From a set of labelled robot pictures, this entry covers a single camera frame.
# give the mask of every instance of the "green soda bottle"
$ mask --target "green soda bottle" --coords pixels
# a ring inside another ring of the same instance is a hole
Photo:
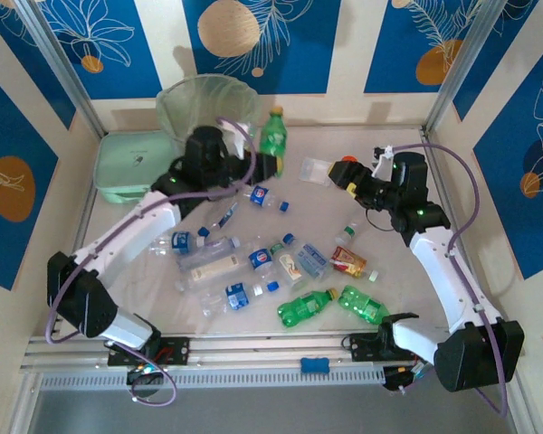
[[[311,291],[278,307],[278,315],[286,327],[294,327],[301,320],[312,318],[324,310],[324,307],[337,296],[338,292],[334,288],[325,292]]]
[[[371,296],[358,291],[351,285],[347,285],[338,299],[338,304],[346,310],[354,312],[368,323],[379,325],[382,318],[389,316],[386,307]]]
[[[283,171],[283,156],[286,153],[286,140],[288,139],[288,130],[283,125],[283,108],[276,106],[270,111],[270,118],[262,128],[262,137],[260,139],[260,152],[270,156],[276,156],[280,160],[278,163],[278,176]]]

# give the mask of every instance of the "cable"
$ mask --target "cable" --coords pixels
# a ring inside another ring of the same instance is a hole
[[[79,273],[86,267],[86,265],[99,253],[101,252],[112,240],[114,240],[120,233],[125,231],[134,221],[141,218],[141,216],[144,216],[148,212],[154,210],[158,206],[161,206],[163,203],[171,202],[171,201],[180,201],[183,199],[196,199],[196,198],[212,198],[212,197],[219,197],[219,196],[225,196],[227,194],[230,194],[232,192],[235,192],[238,188],[246,185],[249,180],[251,179],[253,172],[255,171],[255,160],[256,160],[256,149],[255,144],[253,143],[252,138],[250,135],[245,131],[241,126],[237,124],[237,122],[228,119],[228,118],[217,118],[217,122],[221,123],[222,121],[228,122],[230,125],[232,125],[237,131],[239,131],[243,138],[247,141],[247,143],[250,146],[250,150],[252,152],[252,157],[250,158],[250,166],[243,176],[243,178],[238,181],[237,183],[232,184],[231,186],[219,190],[216,192],[197,192],[197,193],[179,193],[179,194],[173,194],[172,196],[166,197],[164,199],[161,199],[159,201],[156,201],[147,207],[143,208],[139,215],[133,215],[129,219],[125,220],[117,229],[115,229],[113,232],[110,233],[110,235],[105,238],[99,245],[94,249],[94,254],[88,255],[77,267],[74,269],[71,273],[71,275],[64,281],[64,283],[61,285],[58,294],[54,298],[54,300],[51,303],[50,310],[48,312],[48,320],[46,322],[46,327],[44,329],[44,337],[46,339],[46,342],[48,344],[60,344],[64,341],[67,341],[71,339],[72,337],[79,334],[79,331],[72,332],[65,337],[62,337],[60,339],[53,339],[52,338],[52,331],[54,329],[54,322],[56,320],[56,312],[58,310],[58,306],[61,304],[62,298],[64,297],[64,294],[68,290],[71,283],[77,278]],[[168,381],[171,382],[173,386],[173,396],[165,401],[165,402],[150,402],[146,400],[141,400],[137,398],[134,394],[133,388],[131,388],[131,395],[133,397],[134,401],[140,402],[144,405],[152,406],[152,407],[163,407],[166,405],[169,405],[172,403],[176,398],[176,384],[173,378],[165,371],[163,368],[161,368],[158,364],[156,364],[154,361],[148,359],[145,355],[143,355],[141,352],[134,350],[132,348],[129,348],[121,343],[115,342],[116,346],[119,346],[123,350],[127,351],[128,353],[132,354],[133,356],[145,361],[146,363],[152,364],[154,367],[158,368],[161,373],[167,378]]]
[[[382,231],[382,232],[392,232],[394,230],[394,228],[391,228],[391,229],[382,229],[380,226],[376,226],[374,223],[372,223],[370,221],[370,219],[368,219],[368,208],[366,209],[366,220],[368,221],[368,223],[370,223],[370,226],[372,226],[373,228],[375,229],[378,229],[379,231]]]
[[[479,193],[479,185],[477,184],[477,181],[474,178],[474,174],[471,168],[466,164],[466,162],[461,158],[461,156],[459,156],[456,152],[454,152],[453,150],[451,150],[450,148],[446,146],[436,145],[432,143],[423,143],[423,144],[418,144],[418,145],[402,145],[402,146],[395,146],[394,151],[404,151],[406,149],[414,149],[417,147],[430,147],[432,149],[440,149],[450,154],[462,165],[462,167],[464,167],[464,170],[466,171],[467,175],[471,179],[472,190],[474,193],[474,209],[472,211],[472,215],[469,218],[469,220],[460,229],[458,229],[449,240],[449,243],[447,246],[447,253],[449,255],[449,260],[452,266],[454,267],[454,270],[459,275],[459,279],[461,280],[467,292],[469,293],[472,303],[474,303],[475,305],[479,305],[480,300],[475,294],[474,290],[472,289],[471,283],[464,275],[464,272],[462,271],[461,266],[459,265],[456,258],[451,254],[451,251],[454,249],[454,244],[456,243],[456,241],[459,239],[459,237],[462,235],[463,232],[465,232],[467,229],[471,227],[472,223],[475,221],[475,219],[479,215],[479,209],[481,208],[481,195]],[[497,337],[495,336],[495,332],[493,332],[492,330],[491,323],[489,322],[489,318],[487,318],[487,315],[484,313],[484,311],[479,312],[479,316],[481,317],[482,323],[487,330],[487,335],[489,336],[489,341],[491,342],[493,357],[495,358],[495,365],[497,366],[497,377],[499,379],[500,398],[501,398],[500,410],[497,408],[494,402],[492,402],[480,389],[476,388],[475,390],[477,391],[477,393],[480,394],[483,400],[491,406],[491,408],[493,408],[497,413],[499,413],[499,415],[502,418],[505,418],[507,416],[507,412],[509,408],[509,404],[507,401],[507,383],[505,382],[505,370],[503,368],[502,358],[500,357],[500,350],[499,350],[499,345],[497,344]]]

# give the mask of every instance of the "gray floor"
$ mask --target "gray floor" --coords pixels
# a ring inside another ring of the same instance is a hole
[[[515,432],[473,391],[449,393],[434,375],[406,396],[381,386],[187,389],[150,409],[126,392],[42,392],[32,434],[363,434]]]

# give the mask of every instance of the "wall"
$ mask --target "wall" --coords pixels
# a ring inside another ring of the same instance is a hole
[[[536,2],[510,0],[521,14]],[[214,72],[262,95],[262,121],[281,104],[291,125],[422,124],[481,3],[45,0],[40,7],[105,127],[132,130],[158,127],[160,90]],[[509,21],[504,15],[497,30],[508,31]]]
[[[466,157],[481,182],[481,214],[465,245],[483,287],[525,331],[517,373],[543,432],[543,0],[481,89],[462,121],[448,110],[434,139]],[[462,224],[472,212],[470,182],[451,159],[442,166]]]
[[[69,121],[69,107],[63,106],[66,98],[57,97],[60,85],[55,79],[31,78],[39,72],[27,70],[23,61],[32,57],[33,46],[24,42],[28,52],[20,52],[20,44],[11,50],[3,30],[0,27],[0,432],[8,426],[28,339],[46,309],[46,260],[57,250],[71,248],[98,144],[73,108]],[[38,67],[43,59],[34,61]]]

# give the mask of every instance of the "blue bottle cap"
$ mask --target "blue bottle cap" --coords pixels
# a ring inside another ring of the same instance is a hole
[[[201,229],[197,231],[197,235],[199,235],[200,237],[207,238],[209,236],[209,233],[209,230],[205,226],[202,226]]]
[[[294,239],[294,236],[291,233],[286,233],[282,241],[285,242],[286,244],[290,244],[293,241],[293,239]]]
[[[280,287],[280,284],[278,282],[274,281],[274,282],[268,283],[268,291],[270,291],[270,292],[275,291],[279,287]]]

